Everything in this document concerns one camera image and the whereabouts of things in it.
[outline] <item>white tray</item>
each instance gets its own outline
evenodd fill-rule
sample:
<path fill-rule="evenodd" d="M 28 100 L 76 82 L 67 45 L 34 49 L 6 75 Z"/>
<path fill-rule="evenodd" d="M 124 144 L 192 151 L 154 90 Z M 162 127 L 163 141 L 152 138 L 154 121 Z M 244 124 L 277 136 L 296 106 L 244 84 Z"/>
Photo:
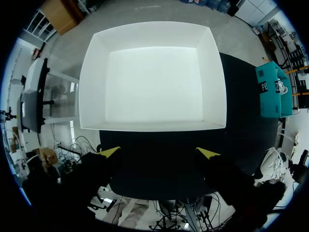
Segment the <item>white tray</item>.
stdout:
<path fill-rule="evenodd" d="M 85 129 L 225 127 L 224 73 L 205 26 L 145 22 L 98 32 L 84 58 L 79 88 Z"/>

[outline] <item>desk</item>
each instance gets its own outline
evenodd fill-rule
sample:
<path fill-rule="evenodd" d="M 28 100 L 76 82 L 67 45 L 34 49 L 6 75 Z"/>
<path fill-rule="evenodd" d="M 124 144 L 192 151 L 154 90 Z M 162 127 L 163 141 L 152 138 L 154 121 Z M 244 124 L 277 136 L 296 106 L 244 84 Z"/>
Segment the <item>desk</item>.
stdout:
<path fill-rule="evenodd" d="M 43 105 L 52 104 L 53 101 L 44 102 L 44 86 L 47 75 L 56 76 L 64 80 L 78 84 L 79 80 L 68 75 L 56 72 L 47 67 L 47 59 L 37 58 L 30 66 L 25 88 L 21 96 L 21 125 L 36 133 L 41 132 L 41 125 L 48 123 L 59 123 L 74 120 L 74 117 L 47 118 L 42 116 Z M 77 112 L 78 94 L 75 98 L 75 115 Z"/>
<path fill-rule="evenodd" d="M 196 169 L 197 146 L 232 159 L 247 174 L 255 172 L 265 150 L 275 144 L 278 120 L 260 117 L 255 67 L 226 54 L 220 56 L 227 97 L 225 129 L 100 131 L 103 150 L 120 146 L 124 154 L 110 183 L 115 193 L 137 199 L 172 200 L 214 192 Z"/>

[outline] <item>concrete floor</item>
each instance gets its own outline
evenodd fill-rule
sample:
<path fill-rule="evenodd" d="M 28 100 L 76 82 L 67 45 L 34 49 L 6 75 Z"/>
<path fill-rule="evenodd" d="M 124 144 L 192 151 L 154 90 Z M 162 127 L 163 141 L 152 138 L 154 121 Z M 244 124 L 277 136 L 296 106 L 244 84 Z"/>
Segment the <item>concrete floor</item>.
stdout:
<path fill-rule="evenodd" d="M 218 49 L 244 60 L 252 65 L 264 64 L 262 57 L 267 57 L 258 37 L 250 26 L 236 17 L 222 14 L 207 7 L 199 7 L 195 4 L 184 4 L 179 0 L 106 0 L 99 9 L 88 15 L 78 26 L 60 36 L 54 35 L 42 53 L 42 58 L 48 58 L 48 66 L 64 74 L 79 79 L 83 59 L 89 42 L 94 33 L 116 26 L 145 22 L 145 21 L 180 21 L 200 24 L 210 27 Z M 67 114 L 67 105 L 58 110 Z M 40 135 L 42 146 L 54 147 L 54 138 L 51 125 L 43 125 Z M 64 144 L 71 144 L 70 123 L 54 125 L 55 139 Z M 99 141 L 97 130 L 85 130 L 80 128 L 79 119 L 73 122 L 75 137 L 83 135 L 87 137 L 93 147 Z M 222 199 L 220 221 L 228 218 L 234 209 L 227 207 Z M 210 215 L 214 215 L 217 204 L 211 206 Z M 102 219 L 105 212 L 99 212 L 97 217 Z M 142 217 L 138 229 L 148 229 L 149 225 L 155 225 L 159 217 L 152 204 Z M 218 215 L 213 220 L 213 226 L 218 225 Z"/>

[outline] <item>teal cardboard box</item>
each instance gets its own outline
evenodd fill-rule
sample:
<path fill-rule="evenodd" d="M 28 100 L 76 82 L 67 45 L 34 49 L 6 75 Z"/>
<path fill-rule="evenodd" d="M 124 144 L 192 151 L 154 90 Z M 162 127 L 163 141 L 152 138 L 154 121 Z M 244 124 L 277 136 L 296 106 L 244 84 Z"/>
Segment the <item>teal cardboard box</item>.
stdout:
<path fill-rule="evenodd" d="M 293 114 L 293 98 L 290 78 L 275 63 L 269 62 L 255 68 L 260 91 L 261 116 L 282 118 Z M 288 92 L 281 95 L 279 82 L 281 80 Z"/>

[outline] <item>black table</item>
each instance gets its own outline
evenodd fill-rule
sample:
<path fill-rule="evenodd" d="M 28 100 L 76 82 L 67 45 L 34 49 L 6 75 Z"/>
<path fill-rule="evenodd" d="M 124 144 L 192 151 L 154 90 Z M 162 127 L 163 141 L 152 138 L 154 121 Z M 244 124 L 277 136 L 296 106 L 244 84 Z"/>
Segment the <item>black table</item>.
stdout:
<path fill-rule="evenodd" d="M 225 129 L 100 131 L 103 150 L 120 146 L 123 152 L 122 163 L 110 183 L 115 193 L 137 199 L 172 200 L 214 192 L 196 168 L 196 147 L 226 156 L 247 174 L 255 172 L 265 150 L 275 144 L 278 120 L 259 116 L 255 67 L 226 54 L 220 56 L 227 97 Z"/>

